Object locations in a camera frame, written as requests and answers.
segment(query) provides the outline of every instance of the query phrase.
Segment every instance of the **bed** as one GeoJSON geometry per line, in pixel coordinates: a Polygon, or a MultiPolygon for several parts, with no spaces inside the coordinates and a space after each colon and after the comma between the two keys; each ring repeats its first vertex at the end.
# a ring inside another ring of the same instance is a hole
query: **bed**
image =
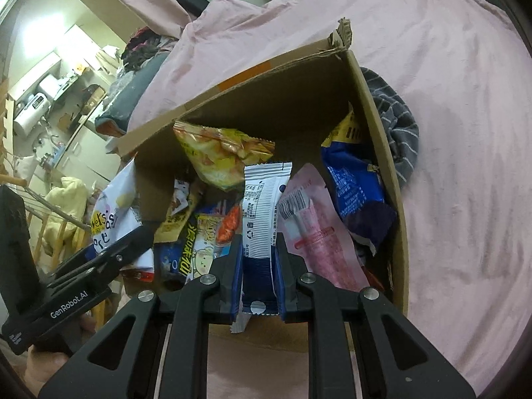
{"type": "MultiPolygon", "coordinates": [[[[350,19],[360,64],[398,92],[420,130],[402,192],[408,317],[481,394],[532,313],[532,59],[508,15],[485,0],[213,0],[192,21],[175,0],[121,1],[180,38],[128,131],[350,19]]],[[[305,354],[209,346],[208,397],[306,397],[305,354]]]]}

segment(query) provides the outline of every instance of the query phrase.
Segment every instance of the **striped gray cloth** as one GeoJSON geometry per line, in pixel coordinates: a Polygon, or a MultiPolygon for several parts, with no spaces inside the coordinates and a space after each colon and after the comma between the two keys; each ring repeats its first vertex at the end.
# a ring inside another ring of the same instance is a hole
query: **striped gray cloth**
{"type": "Polygon", "coordinates": [[[374,71],[361,67],[373,96],[392,152],[399,187],[403,187],[418,161],[419,128],[399,95],[374,71]]]}

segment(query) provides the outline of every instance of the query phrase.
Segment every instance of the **snack package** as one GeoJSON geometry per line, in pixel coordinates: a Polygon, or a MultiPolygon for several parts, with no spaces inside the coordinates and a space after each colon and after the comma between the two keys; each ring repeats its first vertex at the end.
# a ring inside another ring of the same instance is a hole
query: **snack package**
{"type": "Polygon", "coordinates": [[[187,218],[177,241],[153,245],[155,259],[160,260],[161,263],[161,279],[163,281],[175,280],[185,284],[192,271],[192,251],[197,233],[198,221],[196,215],[192,214],[187,218]]]}
{"type": "Polygon", "coordinates": [[[244,167],[270,159],[275,144],[236,129],[215,129],[176,121],[174,133],[205,183],[230,190],[244,182],[244,167]]]}
{"type": "Polygon", "coordinates": [[[199,180],[195,180],[190,185],[190,191],[187,196],[187,206],[184,209],[177,207],[176,198],[176,186],[181,185],[182,182],[176,180],[174,184],[174,197],[168,207],[168,213],[166,220],[159,226],[155,232],[155,243],[174,242],[179,238],[182,229],[185,227],[188,219],[194,212],[194,209],[198,205],[203,197],[205,185],[199,180]]]}
{"type": "Polygon", "coordinates": [[[291,163],[268,163],[244,169],[242,303],[247,313],[278,313],[271,255],[277,239],[277,202],[291,171],[291,163]]]}
{"type": "Polygon", "coordinates": [[[188,181],[176,180],[174,182],[170,215],[177,214],[188,207],[188,189],[188,181]]]}
{"type": "Polygon", "coordinates": [[[364,130],[351,109],[321,145],[321,157],[336,187],[336,209],[353,239],[373,256],[397,216],[384,201],[377,166],[364,130]]]}
{"type": "Polygon", "coordinates": [[[300,255],[309,271],[339,288],[359,291],[369,286],[349,232],[312,164],[305,164],[290,179],[277,211],[288,252],[300,255]]]}
{"type": "Polygon", "coordinates": [[[161,260],[161,279],[185,284],[207,274],[215,258],[229,253],[232,237],[217,243],[219,230],[227,226],[224,221],[223,216],[192,214],[177,241],[155,244],[156,259],[161,260]]]}
{"type": "MultiPolygon", "coordinates": [[[[136,195],[135,162],[131,161],[107,185],[94,205],[90,229],[96,253],[142,225],[135,205],[136,195]]],[[[134,263],[123,268],[126,269],[142,271],[153,279],[153,251],[146,251],[134,263]]]]}
{"type": "Polygon", "coordinates": [[[240,203],[237,203],[224,217],[216,235],[217,246],[231,245],[232,238],[240,226],[240,217],[242,216],[242,208],[240,203]]]}

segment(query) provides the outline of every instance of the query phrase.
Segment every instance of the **cardboard flap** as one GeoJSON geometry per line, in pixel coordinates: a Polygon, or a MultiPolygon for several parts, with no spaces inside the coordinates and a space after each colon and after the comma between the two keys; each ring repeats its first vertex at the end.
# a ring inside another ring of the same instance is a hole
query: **cardboard flap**
{"type": "Polygon", "coordinates": [[[185,104],[168,111],[167,113],[145,123],[143,126],[127,133],[118,140],[116,144],[116,152],[121,157],[134,152],[139,145],[147,141],[147,139],[158,133],[167,125],[171,124],[171,122],[173,122],[175,119],[180,118],[185,112],[197,107],[209,99],[212,99],[217,94],[229,90],[236,85],[240,85],[246,81],[249,81],[251,78],[268,73],[269,71],[280,66],[284,66],[288,63],[311,57],[312,55],[318,55],[321,53],[330,52],[332,50],[339,52],[341,50],[348,49],[352,39],[350,21],[346,18],[342,18],[338,21],[338,23],[338,29],[334,30],[328,38],[304,45],[276,57],[272,57],[266,62],[259,63],[249,69],[246,69],[235,76],[220,82],[218,85],[201,93],[185,104]]]}
{"type": "Polygon", "coordinates": [[[329,36],[329,43],[332,48],[349,49],[353,41],[353,32],[351,31],[351,21],[342,18],[338,21],[338,28],[329,36]]]}

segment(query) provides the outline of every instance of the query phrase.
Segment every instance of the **cartoon character print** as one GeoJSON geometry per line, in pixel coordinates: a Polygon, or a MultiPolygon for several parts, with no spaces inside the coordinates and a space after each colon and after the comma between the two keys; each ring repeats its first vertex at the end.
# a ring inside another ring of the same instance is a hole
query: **cartoon character print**
{"type": "Polygon", "coordinates": [[[196,279],[211,270],[212,260],[214,259],[212,247],[198,250],[193,259],[194,279],[196,279]]]}

